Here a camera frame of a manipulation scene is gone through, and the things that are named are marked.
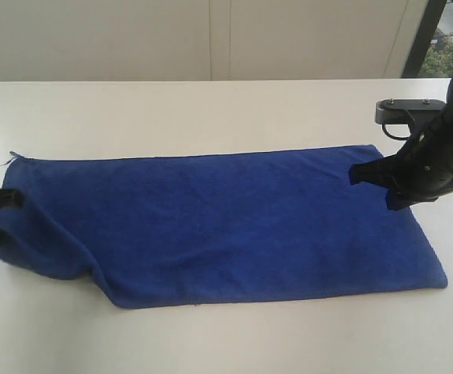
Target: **blue towel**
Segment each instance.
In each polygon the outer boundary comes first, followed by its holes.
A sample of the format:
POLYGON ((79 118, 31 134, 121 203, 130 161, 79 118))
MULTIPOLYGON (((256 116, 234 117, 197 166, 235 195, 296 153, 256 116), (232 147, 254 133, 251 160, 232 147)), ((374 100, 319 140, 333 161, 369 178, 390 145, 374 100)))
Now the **blue towel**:
POLYGON ((444 288, 410 210, 351 186, 344 146, 197 157, 44 161, 18 156, 4 187, 0 259, 39 274, 90 274, 124 308, 270 302, 444 288))

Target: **window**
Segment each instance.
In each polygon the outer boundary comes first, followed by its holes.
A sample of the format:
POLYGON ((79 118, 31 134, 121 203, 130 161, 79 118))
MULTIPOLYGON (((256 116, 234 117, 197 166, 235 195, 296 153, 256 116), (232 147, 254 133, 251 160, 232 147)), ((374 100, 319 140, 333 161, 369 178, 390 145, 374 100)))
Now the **window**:
POLYGON ((453 1, 430 0, 406 63, 405 78, 453 75, 453 1))

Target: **white cabinet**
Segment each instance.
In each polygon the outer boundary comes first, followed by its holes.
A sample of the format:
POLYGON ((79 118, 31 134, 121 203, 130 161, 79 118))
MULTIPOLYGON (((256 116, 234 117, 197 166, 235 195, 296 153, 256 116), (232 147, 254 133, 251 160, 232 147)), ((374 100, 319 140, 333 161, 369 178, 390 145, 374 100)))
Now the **white cabinet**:
POLYGON ((399 77, 427 0, 0 0, 0 80, 399 77))

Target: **white table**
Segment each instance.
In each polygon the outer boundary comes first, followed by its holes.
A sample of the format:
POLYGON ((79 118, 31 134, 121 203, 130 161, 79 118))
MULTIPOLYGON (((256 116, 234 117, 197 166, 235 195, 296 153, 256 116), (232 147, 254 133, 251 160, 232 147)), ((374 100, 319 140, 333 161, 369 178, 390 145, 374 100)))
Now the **white table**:
MULTIPOLYGON (((374 124, 389 97, 447 80, 0 83, 8 151, 81 159, 402 145, 374 124)), ((0 167, 0 183, 5 167, 0 167)), ((414 207, 445 290, 128 311, 87 280, 0 262, 0 374, 453 373, 453 195, 414 207)))

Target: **cabinet door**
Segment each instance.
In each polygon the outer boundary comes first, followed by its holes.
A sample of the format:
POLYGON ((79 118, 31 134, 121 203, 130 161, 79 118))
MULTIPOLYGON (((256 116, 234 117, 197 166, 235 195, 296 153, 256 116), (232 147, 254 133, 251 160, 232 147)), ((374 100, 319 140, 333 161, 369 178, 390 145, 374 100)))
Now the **cabinet door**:
POLYGON ((397 35, 404 39, 394 52, 397 66, 414 38, 422 7, 409 17, 414 27, 400 33, 407 5, 408 0, 231 0, 230 78, 381 78, 397 35))
POLYGON ((208 0, 0 0, 0 80, 202 79, 208 0))

